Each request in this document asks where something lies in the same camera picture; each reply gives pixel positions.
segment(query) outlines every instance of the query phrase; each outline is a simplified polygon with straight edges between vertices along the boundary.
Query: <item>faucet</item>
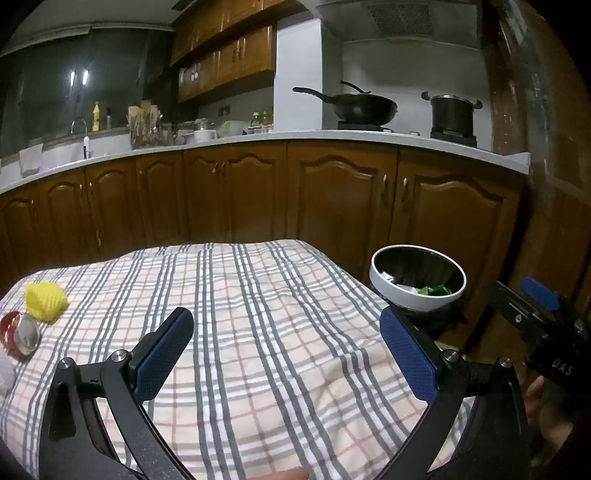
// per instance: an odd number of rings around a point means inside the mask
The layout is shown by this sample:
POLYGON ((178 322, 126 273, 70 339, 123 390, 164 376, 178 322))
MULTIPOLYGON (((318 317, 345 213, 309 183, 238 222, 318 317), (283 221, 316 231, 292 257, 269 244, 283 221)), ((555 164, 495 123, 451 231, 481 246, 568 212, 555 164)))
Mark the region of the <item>faucet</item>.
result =
POLYGON ((86 125, 86 120, 84 119, 83 116, 77 116, 74 121, 72 122, 72 127, 70 127, 70 135, 72 133, 74 133, 74 124, 76 123, 76 120, 82 120, 82 122, 84 123, 84 159, 86 160, 86 156, 88 154, 88 151, 90 150, 90 139, 88 138, 88 126, 86 125))

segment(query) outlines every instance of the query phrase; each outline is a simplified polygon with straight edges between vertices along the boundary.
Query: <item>frying pan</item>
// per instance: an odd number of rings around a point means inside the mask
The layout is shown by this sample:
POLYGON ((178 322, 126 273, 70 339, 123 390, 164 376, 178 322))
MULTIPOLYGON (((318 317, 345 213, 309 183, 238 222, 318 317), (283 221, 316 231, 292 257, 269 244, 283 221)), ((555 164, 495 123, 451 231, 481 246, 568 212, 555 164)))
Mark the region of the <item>frying pan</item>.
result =
POLYGON ((324 103, 331 103, 337 116, 350 124, 385 125, 396 115, 398 107, 389 98, 364 92, 359 87, 344 80, 340 82, 343 85, 353 87, 359 93, 341 93, 340 95, 330 96, 305 87, 294 87, 293 91, 309 93, 318 97, 324 103))

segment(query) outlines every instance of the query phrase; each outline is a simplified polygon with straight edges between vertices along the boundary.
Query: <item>plaid tablecloth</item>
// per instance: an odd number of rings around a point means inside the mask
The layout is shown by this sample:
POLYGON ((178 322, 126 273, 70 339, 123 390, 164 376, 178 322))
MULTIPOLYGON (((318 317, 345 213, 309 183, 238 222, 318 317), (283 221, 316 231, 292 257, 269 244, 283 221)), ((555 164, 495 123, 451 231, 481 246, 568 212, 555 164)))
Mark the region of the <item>plaid tablecloth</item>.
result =
MULTIPOLYGON (((19 281, 0 313, 24 309, 24 287, 52 281, 70 306, 0 398, 0 434, 38 477, 38 432, 59 359, 99 362, 132 349, 177 306, 195 334, 144 407, 196 478, 246 479, 303 465, 317 479, 372 479, 426 404, 411 393, 379 334, 385 303, 310 245, 293 240, 153 248, 19 281)), ((108 410, 106 428, 134 466, 108 410)), ((434 465, 445 462, 466 401, 434 465)))

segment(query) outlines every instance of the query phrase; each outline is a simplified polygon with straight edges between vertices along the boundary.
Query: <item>range hood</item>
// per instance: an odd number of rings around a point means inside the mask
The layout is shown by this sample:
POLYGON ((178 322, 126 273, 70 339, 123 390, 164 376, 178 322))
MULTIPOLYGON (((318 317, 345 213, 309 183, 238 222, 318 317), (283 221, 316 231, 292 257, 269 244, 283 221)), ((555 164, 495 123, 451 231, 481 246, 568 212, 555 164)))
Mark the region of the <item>range hood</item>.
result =
POLYGON ((299 0, 343 41, 414 37, 480 48, 481 0, 299 0))

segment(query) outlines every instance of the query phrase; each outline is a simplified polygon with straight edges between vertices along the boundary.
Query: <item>yellow bottle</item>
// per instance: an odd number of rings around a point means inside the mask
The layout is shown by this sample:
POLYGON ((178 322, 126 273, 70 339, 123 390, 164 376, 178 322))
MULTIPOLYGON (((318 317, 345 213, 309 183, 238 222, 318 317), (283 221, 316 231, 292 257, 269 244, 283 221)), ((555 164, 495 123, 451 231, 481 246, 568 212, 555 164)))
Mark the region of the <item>yellow bottle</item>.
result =
POLYGON ((100 120, 99 102, 95 102, 95 109, 92 111, 92 131, 98 132, 100 120))

